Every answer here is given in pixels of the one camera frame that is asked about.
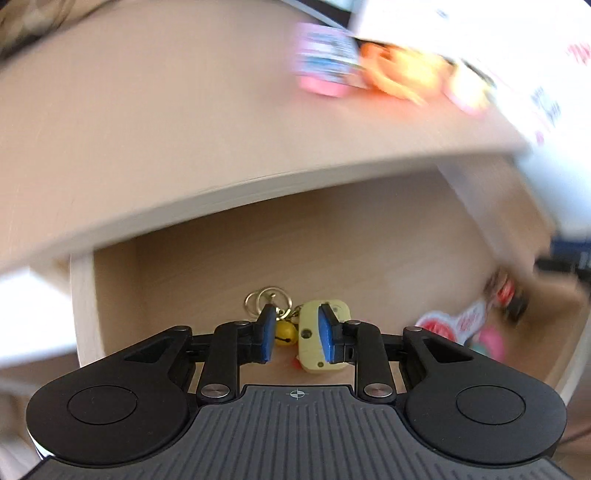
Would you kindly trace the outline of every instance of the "wooden desk surface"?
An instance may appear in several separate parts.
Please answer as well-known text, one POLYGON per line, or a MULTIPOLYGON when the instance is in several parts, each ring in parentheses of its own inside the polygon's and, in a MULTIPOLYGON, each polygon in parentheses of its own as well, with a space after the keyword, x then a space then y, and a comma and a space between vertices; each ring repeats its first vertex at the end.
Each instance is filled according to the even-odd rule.
POLYGON ((118 5, 0 72, 0 271, 257 200, 513 153, 495 109, 329 99, 278 0, 118 5))

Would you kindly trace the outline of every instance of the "pink toy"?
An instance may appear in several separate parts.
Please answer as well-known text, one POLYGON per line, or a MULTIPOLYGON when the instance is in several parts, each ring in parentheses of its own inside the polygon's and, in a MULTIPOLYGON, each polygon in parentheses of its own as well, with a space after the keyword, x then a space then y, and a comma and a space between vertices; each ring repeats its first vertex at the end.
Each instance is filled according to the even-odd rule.
POLYGON ((309 23, 298 25, 295 72, 309 92, 342 97, 359 68, 357 46, 343 30, 309 23))
POLYGON ((470 340, 470 348, 477 352, 481 352, 478 348, 482 345, 485 348, 486 356, 502 362, 505 359, 505 345, 502 335, 493 327, 484 327, 480 332, 474 335, 470 340))

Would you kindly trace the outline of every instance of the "round black disc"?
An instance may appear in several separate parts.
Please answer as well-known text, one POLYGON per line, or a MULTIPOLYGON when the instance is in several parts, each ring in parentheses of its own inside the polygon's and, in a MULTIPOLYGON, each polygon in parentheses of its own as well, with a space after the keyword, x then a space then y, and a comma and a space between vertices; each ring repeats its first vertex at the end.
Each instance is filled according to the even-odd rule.
POLYGON ((91 364, 46 385, 27 407, 33 439, 79 465, 148 456, 169 444, 188 417, 185 393, 153 365, 133 361, 91 364))
POLYGON ((561 398, 534 378, 491 365, 434 368, 408 395, 411 427, 430 446, 471 463, 521 463, 551 451, 566 424, 561 398))

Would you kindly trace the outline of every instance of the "wooden drawer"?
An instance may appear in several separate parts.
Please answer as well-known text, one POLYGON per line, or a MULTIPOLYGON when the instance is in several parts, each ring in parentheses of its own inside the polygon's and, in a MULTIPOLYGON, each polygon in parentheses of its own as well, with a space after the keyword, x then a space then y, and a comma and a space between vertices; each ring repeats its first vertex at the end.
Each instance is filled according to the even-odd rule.
MULTIPOLYGON (((461 312, 504 263, 531 296, 517 326, 490 320, 505 337, 506 362, 568 400, 586 353, 589 311, 573 281, 531 272, 550 231, 500 157, 214 213, 73 261, 80 359, 88 364, 172 325, 212 332, 244 318, 244 297, 267 285, 286 289, 295 304, 342 299, 353 317, 401 333, 429 310, 461 312)), ((269 365, 242 367, 241 380, 353 381, 352 367, 299 371, 291 366, 295 354, 277 348, 269 365)))

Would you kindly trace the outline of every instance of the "ribbed rubber surface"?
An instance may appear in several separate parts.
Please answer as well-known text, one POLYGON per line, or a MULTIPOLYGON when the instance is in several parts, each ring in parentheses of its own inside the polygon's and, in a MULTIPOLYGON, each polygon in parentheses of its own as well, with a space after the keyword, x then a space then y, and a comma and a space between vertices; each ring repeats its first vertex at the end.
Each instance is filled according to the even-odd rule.
POLYGON ((247 387, 208 406, 167 450, 134 465, 89 469, 47 460, 30 480, 563 480, 549 460, 479 468, 433 453, 393 408, 347 387, 247 387))

